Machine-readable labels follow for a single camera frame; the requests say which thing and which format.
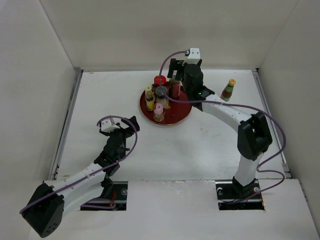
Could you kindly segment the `tall dark sauce bottle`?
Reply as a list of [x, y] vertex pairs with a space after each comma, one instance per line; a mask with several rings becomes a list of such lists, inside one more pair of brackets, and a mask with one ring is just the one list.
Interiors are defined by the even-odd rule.
[[169, 97], [177, 100], [181, 94], [182, 82], [176, 79], [176, 76], [173, 75], [169, 80]]

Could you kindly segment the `pink lid shaker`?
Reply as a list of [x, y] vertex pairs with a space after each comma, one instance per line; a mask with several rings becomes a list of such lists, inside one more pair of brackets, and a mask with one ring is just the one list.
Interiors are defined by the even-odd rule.
[[164, 107], [161, 103], [156, 103], [154, 105], [153, 119], [157, 123], [160, 123], [165, 119]]

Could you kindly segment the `small brown yellow bottle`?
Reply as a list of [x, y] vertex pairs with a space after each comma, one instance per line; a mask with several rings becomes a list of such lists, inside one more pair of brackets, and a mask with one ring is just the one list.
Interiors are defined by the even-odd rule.
[[148, 111], [153, 111], [155, 107], [154, 97], [152, 91], [148, 90], [145, 92], [145, 100], [146, 100], [146, 107]]

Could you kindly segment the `yellow lid shaker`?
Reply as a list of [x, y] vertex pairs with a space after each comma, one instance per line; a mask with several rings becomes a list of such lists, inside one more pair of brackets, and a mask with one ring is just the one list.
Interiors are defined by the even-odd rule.
[[146, 87], [145, 87], [145, 94], [147, 94], [147, 92], [151, 92], [152, 94], [154, 94], [155, 93], [155, 89], [154, 89], [154, 86], [153, 85], [147, 85]]

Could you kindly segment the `black lid spice jar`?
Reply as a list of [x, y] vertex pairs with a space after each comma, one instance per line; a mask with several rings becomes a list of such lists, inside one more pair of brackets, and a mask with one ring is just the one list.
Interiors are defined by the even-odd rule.
[[168, 106], [168, 100], [166, 98], [167, 93], [168, 93], [168, 90], [165, 86], [158, 86], [155, 90], [156, 103], [161, 104], [164, 109], [166, 109]]

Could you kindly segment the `red lid sauce jar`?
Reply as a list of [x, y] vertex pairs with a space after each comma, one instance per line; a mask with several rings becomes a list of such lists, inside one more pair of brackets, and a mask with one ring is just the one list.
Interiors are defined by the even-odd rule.
[[156, 75], [153, 79], [153, 85], [155, 86], [155, 88], [159, 86], [166, 86], [166, 84], [167, 84], [167, 79], [163, 75]]

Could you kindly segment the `green label chili bottle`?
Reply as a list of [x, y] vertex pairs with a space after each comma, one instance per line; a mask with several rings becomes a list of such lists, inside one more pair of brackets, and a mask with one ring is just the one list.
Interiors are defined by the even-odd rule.
[[220, 98], [225, 102], [228, 102], [233, 94], [234, 86], [236, 84], [236, 80], [231, 78], [225, 88], [223, 89]]

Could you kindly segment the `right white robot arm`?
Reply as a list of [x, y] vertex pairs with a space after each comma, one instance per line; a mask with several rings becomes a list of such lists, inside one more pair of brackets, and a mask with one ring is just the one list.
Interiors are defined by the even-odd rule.
[[231, 190], [236, 200], [244, 200], [251, 196], [255, 188], [258, 165], [273, 142], [268, 122], [261, 112], [247, 114], [228, 106], [214, 91], [204, 86], [201, 63], [201, 60], [191, 64], [172, 58], [167, 76], [171, 78], [175, 75], [176, 80], [182, 82], [188, 104], [218, 118], [237, 133], [240, 161], [232, 178]]

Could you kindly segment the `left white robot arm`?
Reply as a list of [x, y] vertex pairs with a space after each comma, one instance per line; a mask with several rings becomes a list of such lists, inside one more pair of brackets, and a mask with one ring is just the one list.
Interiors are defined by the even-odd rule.
[[41, 238], [51, 235], [70, 212], [93, 199], [105, 200], [112, 195], [113, 182], [110, 177], [120, 168], [120, 162], [133, 151], [127, 147], [127, 139], [136, 137], [140, 130], [135, 116], [120, 118], [126, 128], [116, 123], [116, 118], [109, 115], [97, 122], [99, 132], [107, 137], [107, 141], [90, 165], [61, 182], [43, 182], [19, 212]]

